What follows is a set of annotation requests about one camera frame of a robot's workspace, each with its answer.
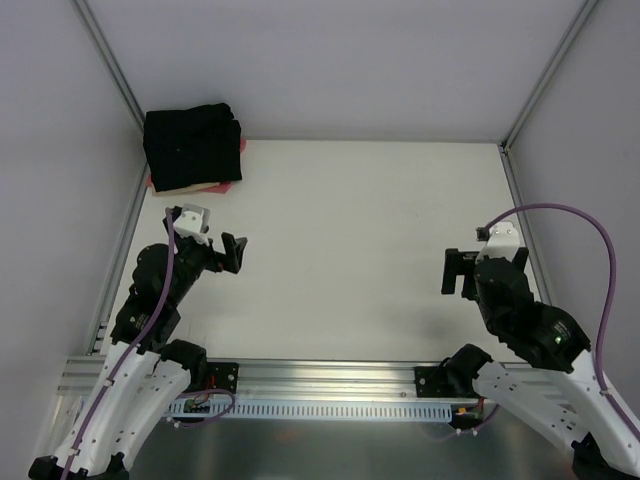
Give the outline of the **black t shirt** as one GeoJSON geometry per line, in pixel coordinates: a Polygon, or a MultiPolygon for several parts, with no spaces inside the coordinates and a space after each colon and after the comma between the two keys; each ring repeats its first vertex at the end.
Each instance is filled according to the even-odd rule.
{"type": "Polygon", "coordinates": [[[146,113],[143,149],[158,193],[237,182],[242,129],[226,103],[146,113]]]}

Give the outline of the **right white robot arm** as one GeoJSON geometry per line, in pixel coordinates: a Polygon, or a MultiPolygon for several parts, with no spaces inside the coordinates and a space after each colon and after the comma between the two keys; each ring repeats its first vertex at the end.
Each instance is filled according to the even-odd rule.
{"type": "Polygon", "coordinates": [[[597,382],[591,344],[577,321],[562,309],[535,300],[523,263],[514,259],[448,249],[442,293],[455,291],[474,301],[488,332],[542,373],[567,400],[561,406],[479,347],[467,344],[443,364],[448,388],[476,394],[511,413],[572,460],[580,479],[636,479],[639,476],[638,421],[611,405],[597,382]]]}

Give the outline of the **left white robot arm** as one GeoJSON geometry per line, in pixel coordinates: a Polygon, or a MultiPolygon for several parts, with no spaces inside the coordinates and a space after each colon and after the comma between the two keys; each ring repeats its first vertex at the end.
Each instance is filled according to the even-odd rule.
{"type": "Polygon", "coordinates": [[[172,233],[142,249],[129,295],[116,317],[100,375],[67,437],[35,459],[31,479],[126,479],[142,446],[169,405],[183,393],[203,394],[205,348],[171,335],[179,303],[205,271],[240,271],[244,238],[211,240],[172,233]]]}

